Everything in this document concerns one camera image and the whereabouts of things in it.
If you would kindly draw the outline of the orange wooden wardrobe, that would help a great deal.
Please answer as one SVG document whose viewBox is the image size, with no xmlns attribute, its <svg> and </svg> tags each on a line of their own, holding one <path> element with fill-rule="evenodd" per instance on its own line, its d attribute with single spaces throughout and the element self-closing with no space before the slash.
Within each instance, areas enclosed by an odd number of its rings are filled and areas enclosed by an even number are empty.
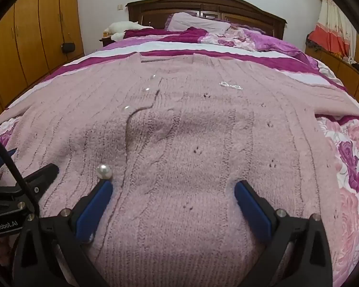
<svg viewBox="0 0 359 287">
<path fill-rule="evenodd" d="M 62 53 L 66 42 L 75 43 L 73 53 Z M 17 0 L 0 20 L 0 113 L 83 55 L 78 0 Z"/>
</svg>

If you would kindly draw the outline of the orange and white curtain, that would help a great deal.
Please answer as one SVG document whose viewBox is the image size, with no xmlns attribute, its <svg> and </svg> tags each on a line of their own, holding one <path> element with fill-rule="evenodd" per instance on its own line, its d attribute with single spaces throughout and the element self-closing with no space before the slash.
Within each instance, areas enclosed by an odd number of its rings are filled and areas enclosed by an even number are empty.
<svg viewBox="0 0 359 287">
<path fill-rule="evenodd" d="M 333 0 L 322 0 L 318 21 L 307 39 L 342 58 L 355 58 L 357 32 Z"/>
</svg>

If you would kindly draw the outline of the dark nightstand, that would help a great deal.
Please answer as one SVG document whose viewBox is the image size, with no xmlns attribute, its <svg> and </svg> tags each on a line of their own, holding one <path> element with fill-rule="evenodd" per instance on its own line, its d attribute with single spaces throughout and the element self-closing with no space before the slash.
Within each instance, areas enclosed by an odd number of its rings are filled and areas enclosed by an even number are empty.
<svg viewBox="0 0 359 287">
<path fill-rule="evenodd" d="M 102 46 L 103 46 L 103 47 L 106 47 L 106 46 L 112 44 L 112 43 L 113 43 L 113 40 L 111 39 L 110 36 L 108 36 L 108 37 L 103 37 L 103 38 L 101 38 L 101 39 L 100 39 L 100 42 L 102 43 Z"/>
</svg>

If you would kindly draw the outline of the dark wooden headboard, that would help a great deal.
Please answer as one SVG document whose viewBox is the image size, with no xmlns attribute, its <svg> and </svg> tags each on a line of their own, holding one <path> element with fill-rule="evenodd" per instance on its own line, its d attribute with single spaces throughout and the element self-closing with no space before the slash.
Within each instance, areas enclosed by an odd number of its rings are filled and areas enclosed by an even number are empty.
<svg viewBox="0 0 359 287">
<path fill-rule="evenodd" d="M 283 39 L 286 26 L 285 19 L 243 0 L 140 0 L 126 7 L 131 22 L 153 28 L 164 28 L 177 12 L 259 28 L 278 39 Z"/>
</svg>

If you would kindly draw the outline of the black bag on wardrobe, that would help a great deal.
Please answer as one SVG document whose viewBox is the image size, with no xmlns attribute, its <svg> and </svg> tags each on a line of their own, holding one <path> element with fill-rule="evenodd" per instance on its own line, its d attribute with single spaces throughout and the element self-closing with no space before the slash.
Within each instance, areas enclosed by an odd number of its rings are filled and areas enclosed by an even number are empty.
<svg viewBox="0 0 359 287">
<path fill-rule="evenodd" d="M 61 44 L 62 53 L 67 55 L 69 53 L 73 53 L 76 50 L 75 43 L 73 42 L 66 42 Z"/>
</svg>

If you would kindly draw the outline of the light purple pillow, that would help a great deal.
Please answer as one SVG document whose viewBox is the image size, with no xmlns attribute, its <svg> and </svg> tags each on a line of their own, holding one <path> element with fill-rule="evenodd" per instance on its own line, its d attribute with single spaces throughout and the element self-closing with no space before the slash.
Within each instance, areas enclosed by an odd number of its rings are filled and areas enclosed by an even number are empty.
<svg viewBox="0 0 359 287">
<path fill-rule="evenodd" d="M 224 34 L 231 24 L 193 16 L 186 12 L 178 12 L 171 16 L 165 29 L 170 32 L 179 32 L 191 27 L 206 30 L 208 33 Z"/>
</svg>

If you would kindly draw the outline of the low wooden cabinet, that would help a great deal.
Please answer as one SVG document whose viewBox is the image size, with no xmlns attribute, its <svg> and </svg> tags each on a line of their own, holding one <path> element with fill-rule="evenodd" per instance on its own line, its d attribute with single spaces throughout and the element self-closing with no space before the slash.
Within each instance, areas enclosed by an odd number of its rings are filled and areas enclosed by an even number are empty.
<svg viewBox="0 0 359 287">
<path fill-rule="evenodd" d="M 350 65 L 338 56 L 314 45 L 306 45 L 305 53 L 327 66 L 359 103 L 359 64 Z"/>
</svg>

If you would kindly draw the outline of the purple crumpled quilt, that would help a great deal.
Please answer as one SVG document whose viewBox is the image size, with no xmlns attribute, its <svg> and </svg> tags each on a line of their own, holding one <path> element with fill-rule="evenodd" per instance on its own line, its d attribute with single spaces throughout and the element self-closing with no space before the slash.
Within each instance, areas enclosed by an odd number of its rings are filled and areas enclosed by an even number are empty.
<svg viewBox="0 0 359 287">
<path fill-rule="evenodd" d="M 317 63 L 299 48 L 281 39 L 262 34 L 248 28 L 229 28 L 224 33 L 208 33 L 202 28 L 190 27 L 184 31 L 168 31 L 163 29 L 144 28 L 141 30 L 127 30 L 124 38 L 161 36 L 166 42 L 184 42 L 199 44 L 214 44 L 227 47 L 235 47 L 251 52 L 275 51 L 295 58 L 313 67 Z"/>
</svg>

